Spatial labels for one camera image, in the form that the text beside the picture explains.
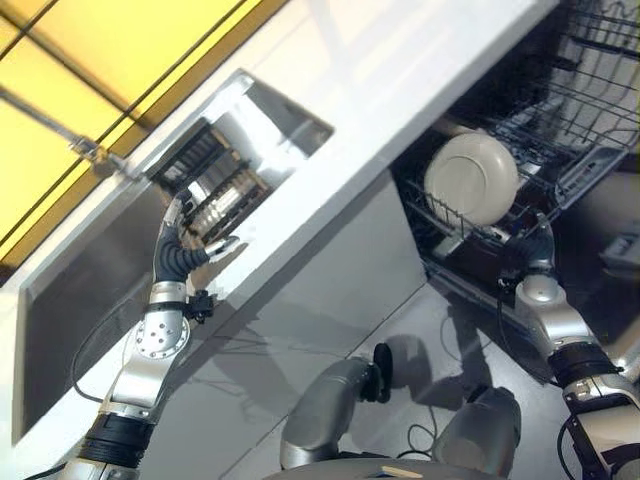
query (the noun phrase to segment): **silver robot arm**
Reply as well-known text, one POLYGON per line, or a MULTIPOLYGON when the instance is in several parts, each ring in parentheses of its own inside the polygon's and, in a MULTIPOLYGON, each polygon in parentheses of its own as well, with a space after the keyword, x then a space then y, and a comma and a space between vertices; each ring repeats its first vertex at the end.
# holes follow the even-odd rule
POLYGON ((133 480, 164 406, 165 381, 189 342, 189 319, 213 312, 206 291, 188 297, 186 280, 200 265, 224 257, 238 243, 229 237, 203 249, 182 247, 178 224, 188 195, 177 195, 165 213, 154 254, 154 283, 143 319, 135 327, 131 357, 105 397, 77 458, 61 480, 133 480))
POLYGON ((548 224, 542 234, 535 248, 525 248, 531 273, 516 287, 515 313, 563 389, 584 478, 640 478, 640 394, 568 304, 554 275, 548 224))

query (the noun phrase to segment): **wire rack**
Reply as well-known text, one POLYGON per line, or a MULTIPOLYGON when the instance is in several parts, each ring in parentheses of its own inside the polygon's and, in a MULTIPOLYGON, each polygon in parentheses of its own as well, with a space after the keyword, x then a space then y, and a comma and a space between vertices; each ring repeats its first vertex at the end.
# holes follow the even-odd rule
MULTIPOLYGON (((485 82, 490 88, 476 97, 500 108, 470 101, 473 89, 454 105, 452 112, 461 123, 484 129, 509 149, 520 188, 504 218, 478 227, 424 191, 429 162, 403 163, 394 173, 419 244, 440 233, 500 248, 514 235, 529 236, 541 218, 556 219, 637 147, 640 46, 635 3, 564 2, 541 25, 538 39, 529 39, 541 47, 514 53, 517 77, 505 75, 504 68, 488 74, 497 79, 485 82), (445 221, 433 213, 436 209, 444 212, 445 221)), ((435 137, 427 141, 437 143, 435 137)))

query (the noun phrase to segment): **kitchen counter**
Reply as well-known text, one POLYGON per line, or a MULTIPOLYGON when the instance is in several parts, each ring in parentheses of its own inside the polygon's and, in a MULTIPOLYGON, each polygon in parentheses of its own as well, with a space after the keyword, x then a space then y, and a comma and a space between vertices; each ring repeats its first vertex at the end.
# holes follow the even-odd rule
MULTIPOLYGON (((362 192, 427 126, 555 4, 552 0, 291 0, 168 117, 129 157, 149 168, 243 69, 328 122, 334 133, 235 232, 247 248, 209 285, 231 308, 272 276, 362 192)), ((20 287, 101 212, 149 188, 105 180, 2 288, 0 296, 0 477, 46 468, 82 437, 97 405, 68 392, 12 445, 14 357, 21 346, 20 287)), ((122 339, 82 379, 105 393, 120 368, 122 339)))

